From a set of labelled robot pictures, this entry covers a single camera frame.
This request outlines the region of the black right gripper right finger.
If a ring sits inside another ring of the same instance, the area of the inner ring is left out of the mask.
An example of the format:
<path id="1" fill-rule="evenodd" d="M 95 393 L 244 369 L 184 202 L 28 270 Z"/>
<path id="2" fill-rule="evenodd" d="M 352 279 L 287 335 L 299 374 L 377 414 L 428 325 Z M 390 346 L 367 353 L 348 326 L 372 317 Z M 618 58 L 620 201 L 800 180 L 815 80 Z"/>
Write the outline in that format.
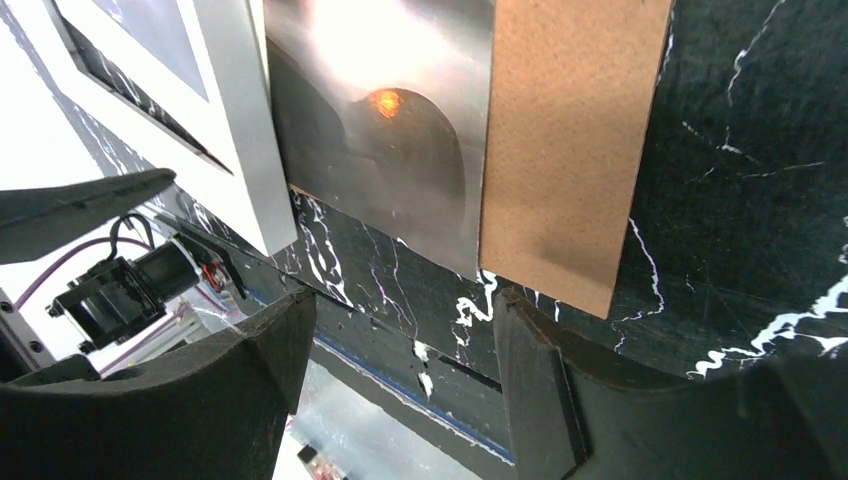
<path id="1" fill-rule="evenodd" d="M 847 363 L 693 382 L 569 330 L 511 289 L 493 328 L 520 479 L 843 479 Z"/>

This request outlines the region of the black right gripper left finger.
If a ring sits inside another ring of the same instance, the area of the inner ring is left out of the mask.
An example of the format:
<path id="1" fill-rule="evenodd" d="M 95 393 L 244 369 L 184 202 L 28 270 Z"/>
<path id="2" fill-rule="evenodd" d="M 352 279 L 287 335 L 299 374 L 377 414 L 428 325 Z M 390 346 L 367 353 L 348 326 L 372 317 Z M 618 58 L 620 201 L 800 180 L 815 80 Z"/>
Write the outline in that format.
<path id="1" fill-rule="evenodd" d="M 5 479 L 269 479 L 316 326 L 300 288 L 101 377 L 74 355 L 1 387 Z"/>

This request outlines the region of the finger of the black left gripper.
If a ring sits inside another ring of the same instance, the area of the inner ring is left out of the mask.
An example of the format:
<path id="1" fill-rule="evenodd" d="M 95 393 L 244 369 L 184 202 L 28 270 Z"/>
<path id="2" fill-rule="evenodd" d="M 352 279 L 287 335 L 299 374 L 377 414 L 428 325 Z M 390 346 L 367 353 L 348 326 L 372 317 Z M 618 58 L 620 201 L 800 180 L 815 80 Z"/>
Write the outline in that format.
<path id="1" fill-rule="evenodd" d="M 168 189 L 166 168 L 1 193 L 1 263 L 37 260 Z"/>

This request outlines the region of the white photo mat board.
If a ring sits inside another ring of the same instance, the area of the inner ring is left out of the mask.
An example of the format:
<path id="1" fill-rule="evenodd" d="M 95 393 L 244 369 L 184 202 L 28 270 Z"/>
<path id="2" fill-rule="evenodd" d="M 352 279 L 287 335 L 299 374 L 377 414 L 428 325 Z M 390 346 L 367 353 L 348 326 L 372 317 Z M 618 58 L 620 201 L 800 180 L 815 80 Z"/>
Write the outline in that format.
<path id="1" fill-rule="evenodd" d="M 64 20 L 163 106 L 209 104 L 177 1 L 56 3 Z"/>

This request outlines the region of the white picture frame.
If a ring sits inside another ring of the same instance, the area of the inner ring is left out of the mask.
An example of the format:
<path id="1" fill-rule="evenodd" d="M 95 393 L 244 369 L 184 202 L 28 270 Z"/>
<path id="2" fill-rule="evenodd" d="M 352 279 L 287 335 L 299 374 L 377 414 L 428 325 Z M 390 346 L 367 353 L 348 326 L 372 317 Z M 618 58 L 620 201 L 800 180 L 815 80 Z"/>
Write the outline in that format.
<path id="1" fill-rule="evenodd" d="M 1 12 L 106 175 L 176 173 L 157 201 L 264 256 L 298 236 L 271 115 L 257 1 L 177 1 L 209 104 L 163 106 L 63 19 L 58 1 Z M 179 206 L 177 194 L 186 194 Z"/>

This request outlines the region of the brown frame backing board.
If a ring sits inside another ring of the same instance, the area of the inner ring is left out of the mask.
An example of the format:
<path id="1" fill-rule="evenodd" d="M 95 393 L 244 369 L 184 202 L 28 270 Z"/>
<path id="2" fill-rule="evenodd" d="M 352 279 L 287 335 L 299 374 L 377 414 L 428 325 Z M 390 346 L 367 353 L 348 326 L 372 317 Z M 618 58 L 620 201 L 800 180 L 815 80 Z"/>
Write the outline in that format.
<path id="1" fill-rule="evenodd" d="M 480 264 L 606 317 L 668 1 L 500 1 Z"/>

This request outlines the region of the sunset photo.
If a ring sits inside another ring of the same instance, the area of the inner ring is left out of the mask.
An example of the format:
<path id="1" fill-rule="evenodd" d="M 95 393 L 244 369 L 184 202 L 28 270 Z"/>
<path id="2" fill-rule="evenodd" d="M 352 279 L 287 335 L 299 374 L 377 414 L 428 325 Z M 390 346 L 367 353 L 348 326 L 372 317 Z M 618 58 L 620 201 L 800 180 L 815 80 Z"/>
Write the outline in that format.
<path id="1" fill-rule="evenodd" d="M 495 5 L 267 1 L 292 185 L 474 279 Z"/>

